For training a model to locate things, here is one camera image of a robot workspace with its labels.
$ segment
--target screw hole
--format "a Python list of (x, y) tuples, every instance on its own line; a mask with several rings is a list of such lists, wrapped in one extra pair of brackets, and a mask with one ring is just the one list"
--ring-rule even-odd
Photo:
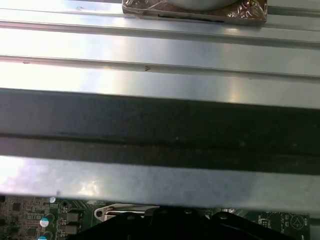
[(184, 210), (184, 213), (185, 214), (192, 214), (192, 210), (191, 209), (186, 209), (186, 210)]
[(97, 216), (97, 217), (102, 217), (102, 211), (97, 211), (96, 213), (95, 213), (95, 215)]

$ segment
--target reflective metal surface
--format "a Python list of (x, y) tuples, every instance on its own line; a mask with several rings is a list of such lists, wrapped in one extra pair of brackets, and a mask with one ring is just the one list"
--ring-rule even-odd
[(313, 212), (320, 205), (316, 190), (320, 176), (26, 157), (2, 156), (0, 160), (0, 190), (4, 194), (284, 212)]
[[(116, 3), (2, 0), (0, 88), (320, 109), (319, 3), (269, 0), (267, 24), (252, 28), (133, 18)], [(10, 102), (3, 105), (10, 114)], [(320, 206), (319, 176), (59, 159), (1, 156), (0, 192), (295, 212)]]
[(216, 72), (212, 76), (197, 70), (183, 74), (181, 68), (163, 73), (160, 67), (159, 72), (155, 67), (155, 72), (145, 72), (144, 65), (137, 65), (136, 71), (126, 71), (36, 63), (0, 62), (1, 87), (267, 106), (281, 103), (285, 107), (320, 108), (320, 82), (303, 76), (290, 79), (223, 72)]
[[(301, 10), (296, 1), (287, 7)], [(6, 0), (0, 8), (3, 88), (319, 108), (320, 18), (270, 14), (258, 29), (131, 18), (116, 3)], [(77, 77), (54, 80), (66, 76)]]

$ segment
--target metal frame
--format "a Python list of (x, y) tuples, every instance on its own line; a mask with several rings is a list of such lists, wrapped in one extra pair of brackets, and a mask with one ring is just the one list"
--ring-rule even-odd
[(257, 29), (1, 1), (0, 192), (318, 211), (319, 3)]

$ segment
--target capacitor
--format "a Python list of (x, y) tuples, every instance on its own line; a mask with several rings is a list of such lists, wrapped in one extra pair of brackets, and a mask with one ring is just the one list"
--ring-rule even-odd
[(52, 213), (49, 213), (45, 215), (43, 218), (40, 220), (40, 226), (45, 228), (48, 225), (52, 224), (55, 220), (55, 216)]
[(45, 231), (44, 233), (42, 233), (38, 240), (52, 240), (54, 237), (54, 235), (52, 234), (52, 232), (50, 231)]

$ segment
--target circuit board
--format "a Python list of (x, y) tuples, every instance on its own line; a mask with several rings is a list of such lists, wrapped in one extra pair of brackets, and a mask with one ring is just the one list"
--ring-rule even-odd
[[(0, 196), (0, 240), (65, 240), (100, 221), (95, 209), (112, 202), (46, 197)], [(308, 215), (232, 208), (201, 209), (209, 217), (225, 211), (276, 230), (296, 240), (310, 240)]]

